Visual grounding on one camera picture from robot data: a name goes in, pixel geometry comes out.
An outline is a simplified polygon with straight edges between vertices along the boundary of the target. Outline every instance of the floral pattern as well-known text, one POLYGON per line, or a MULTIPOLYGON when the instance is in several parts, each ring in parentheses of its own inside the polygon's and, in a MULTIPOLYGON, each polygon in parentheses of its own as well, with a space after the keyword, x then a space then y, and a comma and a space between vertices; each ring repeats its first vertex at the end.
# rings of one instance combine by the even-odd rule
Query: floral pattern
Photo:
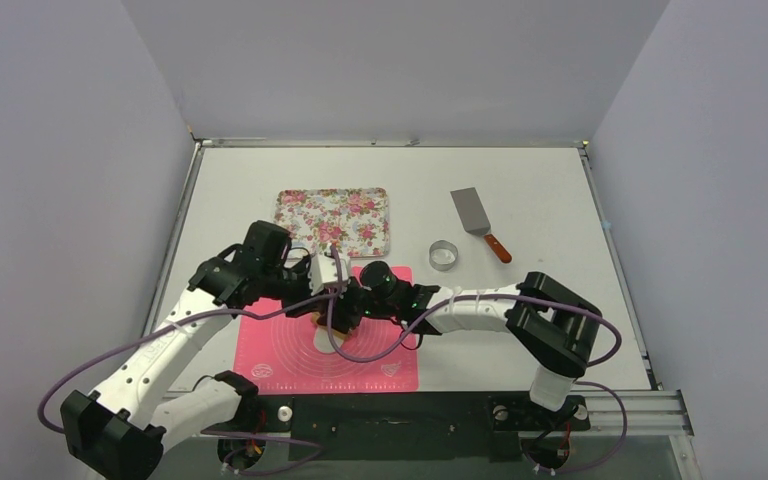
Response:
POLYGON ((326 251, 337 244, 350 257, 390 250, 390 199, 383 188, 284 190, 275 223, 293 235, 293 247, 326 251))

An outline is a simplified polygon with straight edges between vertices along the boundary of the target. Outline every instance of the wooden handle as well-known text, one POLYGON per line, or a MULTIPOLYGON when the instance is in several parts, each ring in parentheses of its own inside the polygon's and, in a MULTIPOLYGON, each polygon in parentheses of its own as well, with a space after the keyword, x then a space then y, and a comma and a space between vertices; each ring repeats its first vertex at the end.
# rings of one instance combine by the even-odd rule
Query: wooden handle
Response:
POLYGON ((493 253, 499 257, 499 260, 501 260, 502 263, 511 263, 511 260, 513 260, 511 254, 505 250, 505 247, 496 240, 496 237, 494 237, 492 233, 484 235, 484 241, 487 242, 487 245, 490 245, 490 249, 493 250, 493 253))

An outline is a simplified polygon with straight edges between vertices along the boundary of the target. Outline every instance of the purple cable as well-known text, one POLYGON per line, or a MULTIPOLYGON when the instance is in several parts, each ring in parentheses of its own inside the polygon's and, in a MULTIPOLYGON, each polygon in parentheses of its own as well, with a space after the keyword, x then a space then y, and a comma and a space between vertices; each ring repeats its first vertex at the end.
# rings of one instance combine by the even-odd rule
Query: purple cable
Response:
MULTIPOLYGON (((620 438, 619 438, 619 440, 617 440, 617 443, 615 443, 614 446, 608 451, 608 453, 606 453, 602 458, 600 458, 599 460, 595 460, 593 462, 590 462, 590 463, 586 463, 584 465, 579 465, 577 467, 570 467, 570 468, 563 468, 563 467, 561 467, 561 468, 563 468, 562 470, 555 470, 555 474, 557 474, 557 475, 566 474, 566 473, 583 472, 585 470, 590 470, 591 468, 596 468, 599 465, 602 465, 603 463, 605 463, 608 460, 610 460, 611 457, 613 457, 614 454, 616 454, 619 451, 619 449, 625 443, 625 439, 626 439, 626 436, 628 434, 628 413, 625 411, 625 404, 623 403, 622 399, 617 394, 617 392, 611 390, 610 388, 606 387, 605 385, 602 385, 601 383, 596 383, 596 382, 587 382, 587 381, 581 380, 581 381, 575 382, 575 384, 576 385, 584 385, 586 387, 596 387, 596 388, 602 389, 602 390, 608 392, 609 394, 611 394, 611 396, 614 397, 614 399, 617 401, 617 404, 619 404, 619 406, 620 406, 620 411, 622 412, 622 416, 623 416, 623 429, 622 429, 622 432, 620 433, 620 438)), ((538 466, 538 470, 540 470, 541 472, 552 473, 552 469, 546 468, 546 467, 544 467, 542 465, 537 464, 537 462, 535 462, 531 457, 528 456, 528 453, 526 453, 525 456, 526 456, 526 458, 531 460, 531 462, 533 464, 537 465, 538 466)))
MULTIPOLYGON (((188 325, 193 322, 197 322, 199 320, 210 318, 210 317, 218 317, 219 315, 243 315, 245 317, 253 318, 255 320, 266 320, 268 318, 272 318, 278 315, 281 315, 282 313, 286 313, 290 310, 293 310, 298 307, 303 307, 307 304, 314 303, 321 301, 326 298, 334 298, 334 294, 328 294, 328 295, 319 295, 316 297, 308 298, 307 300, 303 300, 295 305, 291 305, 286 308, 282 308, 281 310, 276 310, 272 313, 267 313, 265 315, 258 315, 256 313, 251 313, 246 310, 240 310, 236 308, 223 308, 219 310, 212 310, 209 312, 201 312, 196 313, 195 315, 190 315, 189 317, 186 317, 182 320, 178 320, 175 322, 179 327, 183 327, 184 325, 188 325)), ((103 353, 92 360, 87 361, 86 363, 82 364, 81 366, 77 367, 76 369, 72 370, 71 372, 67 373, 63 378, 57 381, 57 383, 54 384, 47 392, 45 392, 45 395, 43 395, 42 400, 39 403, 39 406, 37 406, 37 418, 39 419, 40 423, 42 425, 55 432, 55 433, 63 433, 63 427, 55 425, 51 422, 46 416, 45 416, 45 407, 48 405, 48 402, 51 400, 51 397, 54 396, 55 393, 57 393, 58 390, 63 388, 63 385, 66 385, 66 383, 69 380, 72 380, 73 378, 77 377, 84 371, 98 365, 99 363, 107 360, 108 358, 115 357, 116 355, 119 355, 120 353, 127 352, 128 350, 132 348, 139 347, 140 345, 151 342, 153 340, 157 340, 158 338, 166 335, 167 333, 175 330, 175 327, 172 325, 168 325, 166 327, 161 328, 160 330, 157 330, 149 335, 146 335, 145 337, 138 338, 137 340, 134 340, 131 343, 128 343, 126 345, 122 345, 121 347, 114 348, 113 350, 110 350, 107 353, 103 353)))
MULTIPOLYGON (((298 440, 296 438, 290 438, 290 437, 273 437, 270 435, 258 435, 255 433, 247 433, 247 432, 221 432, 218 430, 204 430, 201 433, 205 435, 213 435, 216 437, 230 437, 230 438, 239 438, 243 440, 260 440, 262 442, 278 442, 278 443, 286 443, 289 445, 301 445, 303 447, 313 447, 316 449, 315 452, 298 461, 290 462, 286 465, 273 468, 272 470, 261 470, 261 471, 254 471, 254 472, 250 472, 247 470, 240 470, 238 475, 242 477, 265 477, 267 475, 286 472, 287 470, 301 467, 302 465, 304 465, 307 462, 310 462, 311 460, 315 460, 318 456, 322 455, 322 452, 325 450, 325 447, 318 443, 308 442, 306 440, 298 440)), ((233 459, 234 456, 236 456, 246 448, 247 447, 238 448, 233 452, 229 453, 228 455, 225 455, 225 458, 222 459, 222 463, 224 465, 230 466, 231 459, 233 459)))
MULTIPOLYGON (((340 257, 339 252, 337 252, 337 247, 334 245, 331 245, 331 256, 336 261, 337 265, 340 265, 340 257)), ((339 285, 342 285, 343 283, 343 272, 342 269, 337 268, 337 283, 339 285)), ((478 298, 478 295, 458 295, 454 297, 455 302, 462 302, 465 300, 475 300, 478 298)), ((607 362, 611 357, 613 357, 619 350, 620 346, 622 345, 622 335, 620 334, 620 331, 617 330, 617 327, 613 326, 610 322, 605 320, 604 318, 600 317, 599 315, 596 315, 593 312, 590 312, 588 310, 585 310, 583 308, 573 307, 572 305, 566 305, 563 303, 558 302, 550 302, 548 300, 542 300, 539 298, 534 297, 527 297, 524 295, 511 295, 507 293, 488 293, 486 295, 481 295, 480 298, 485 300, 517 300, 520 302, 527 302, 532 303, 534 305, 542 305, 544 307, 554 308, 556 310, 565 310, 567 312, 575 313, 578 315, 584 315, 585 317, 597 322, 599 325, 602 325, 603 327, 607 328, 611 331, 611 333, 614 334, 615 342, 614 346, 611 347, 610 350, 608 350, 608 353, 602 355, 601 357, 597 358, 596 360, 590 361, 587 366, 593 367, 595 365, 599 365, 601 363, 607 362)), ((432 313, 436 312, 437 310, 447 306, 449 304, 449 300, 444 300, 430 308, 428 310, 422 312, 422 314, 416 318, 410 325, 408 325, 407 328, 402 332, 401 335, 399 335, 399 338, 396 340, 395 343, 384 349, 383 352, 373 355, 371 357, 357 357, 355 355, 352 355, 346 351, 344 351, 342 348, 340 348, 339 345, 337 345, 337 341, 334 339, 334 330, 331 327, 331 317, 334 311, 334 302, 336 300, 336 295, 331 297, 331 300, 328 302, 328 312, 326 314, 325 319, 325 325, 326 330, 328 332, 328 341, 331 342, 331 347, 334 348, 334 351, 337 352, 341 357, 345 358, 346 360, 355 362, 355 363, 370 363, 374 362, 376 360, 380 360, 390 353, 393 352, 396 348, 399 347, 399 344, 401 344, 408 335, 411 334, 411 332, 420 324, 423 320, 425 320, 426 317, 431 315, 432 313)))

